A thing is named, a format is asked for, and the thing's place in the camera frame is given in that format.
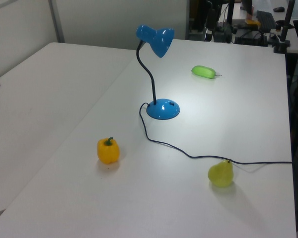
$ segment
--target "desk lamp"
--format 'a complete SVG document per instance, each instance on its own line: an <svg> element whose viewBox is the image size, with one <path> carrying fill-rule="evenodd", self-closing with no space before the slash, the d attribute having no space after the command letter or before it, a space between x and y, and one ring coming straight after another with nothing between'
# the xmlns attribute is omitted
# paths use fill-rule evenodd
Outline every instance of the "desk lamp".
<svg viewBox="0 0 298 238"><path fill-rule="evenodd" d="M145 67L139 58L139 50L143 42L150 44L153 52L160 58L162 58L168 51L174 37L174 30L168 28L162 28L160 30L154 30L146 25L141 25L136 31L137 37L140 39L140 43L137 47L136 55L139 64L145 69L151 78L153 101L149 103L147 107L147 114L155 119L167 120L176 117L180 112L179 105L170 99L156 99L154 79L151 72Z"/></svg>

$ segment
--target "pear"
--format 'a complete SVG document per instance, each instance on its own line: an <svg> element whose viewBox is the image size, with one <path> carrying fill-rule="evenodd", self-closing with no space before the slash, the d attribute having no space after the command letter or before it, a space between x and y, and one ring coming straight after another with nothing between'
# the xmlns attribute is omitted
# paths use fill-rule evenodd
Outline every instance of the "pear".
<svg viewBox="0 0 298 238"><path fill-rule="evenodd" d="M209 169L208 177L217 187L227 187L233 181L233 164L230 160L224 160Z"/></svg>

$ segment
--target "table surface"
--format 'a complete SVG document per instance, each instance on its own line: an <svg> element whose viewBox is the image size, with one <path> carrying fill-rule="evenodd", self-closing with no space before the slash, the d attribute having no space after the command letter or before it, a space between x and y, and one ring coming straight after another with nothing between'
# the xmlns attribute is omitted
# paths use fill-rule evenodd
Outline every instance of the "table surface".
<svg viewBox="0 0 298 238"><path fill-rule="evenodd" d="M284 55L174 40L162 59L148 44L140 57L157 98L181 110L155 120L143 109L151 138L191 155L291 161ZM194 76L195 65L221 76ZM233 166L234 183L216 188L207 174L219 160L189 159L145 138L138 112L151 100L134 58L0 216L0 238L296 237L291 165ZM121 158L104 165L96 144L109 136Z"/></svg>
<svg viewBox="0 0 298 238"><path fill-rule="evenodd" d="M287 7L288 7L288 3L286 0L266 0L265 2L266 2L265 5L268 5L269 8L268 9L259 8L259 10L271 12L275 21L285 19ZM233 19L245 19L246 18L246 11L240 10L240 5L241 5L241 3L235 3ZM279 7L279 6L283 6L285 8L285 12L273 12L273 9L276 7ZM277 32L274 29L272 29L271 32L275 33L277 35L281 34L281 31ZM287 52L288 53L298 53L298 37L297 37L295 28L288 29L286 40L289 40L291 43L291 45L287 48Z"/></svg>
<svg viewBox="0 0 298 238"><path fill-rule="evenodd" d="M134 55L51 43L0 78L0 214Z"/></svg>

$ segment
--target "cable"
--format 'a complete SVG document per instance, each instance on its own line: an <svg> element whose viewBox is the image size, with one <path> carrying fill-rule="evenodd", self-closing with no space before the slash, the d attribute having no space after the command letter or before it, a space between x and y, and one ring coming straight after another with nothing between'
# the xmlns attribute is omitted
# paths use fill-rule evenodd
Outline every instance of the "cable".
<svg viewBox="0 0 298 238"><path fill-rule="evenodd" d="M227 9L227 7L228 7L228 5L226 6L226 8L223 10L224 11L224 17L223 17L223 25L222 26L224 26L224 22L225 22L225 14L226 14L226 9Z"/></svg>
<svg viewBox="0 0 298 238"><path fill-rule="evenodd" d="M139 109L139 116L141 118L141 121L143 122L143 126L144 126L144 130L145 130L145 134L146 134L146 137L149 141L151 142L154 142L154 143L158 143L158 144L162 144L162 145L168 145L170 147L172 147L173 149L176 149L180 152L182 152L183 154L185 154L187 157L191 158L191 159L201 159L201 158L216 158L216 159L222 159L222 160L229 160L231 161L232 163L235 163L235 164L239 164L239 165L258 165L258 164L292 164L292 162L290 161L276 161L276 162L238 162L238 161L235 161L235 160L232 160L232 159L228 159L226 157L222 157L222 156L216 156L216 155L201 155L201 156L191 156L189 155L188 153L186 153L184 150L181 150L180 148L174 146L174 145L171 145L169 143L166 143L166 142L163 142L163 141L158 141L158 140L152 140L148 137L148 133L147 133L147 128L146 128L146 125L145 125L145 121L143 119L143 116L141 115L141 109L143 108L143 106L147 104L149 106L148 103L143 103L141 106L140 106L140 109Z"/></svg>

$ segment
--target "black stand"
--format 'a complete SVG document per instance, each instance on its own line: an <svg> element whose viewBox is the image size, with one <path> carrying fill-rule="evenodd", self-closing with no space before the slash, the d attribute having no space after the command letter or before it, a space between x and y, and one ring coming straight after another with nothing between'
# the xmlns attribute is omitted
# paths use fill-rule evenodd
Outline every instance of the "black stand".
<svg viewBox="0 0 298 238"><path fill-rule="evenodd" d="M290 41L286 41L286 36L289 29L290 18L293 13L294 5L295 5L295 0L290 0L288 3L287 13L285 17L285 24L283 26L283 31L281 36L279 38L277 37L275 40L270 40L270 42L275 45L274 53L285 54L287 53L287 47L290 46Z"/></svg>
<svg viewBox="0 0 298 238"><path fill-rule="evenodd" d="M137 47L136 56L137 56L137 60L138 60L139 64L145 69L145 71L149 74L149 76L151 78L153 104L156 105L157 104L157 100L155 98L155 86L154 86L153 75L151 74L151 72L149 71L149 69L147 69L147 67L141 62L140 57L139 57L139 50L140 50L142 44L143 44L143 41L140 41L140 43L139 43L139 45Z"/></svg>

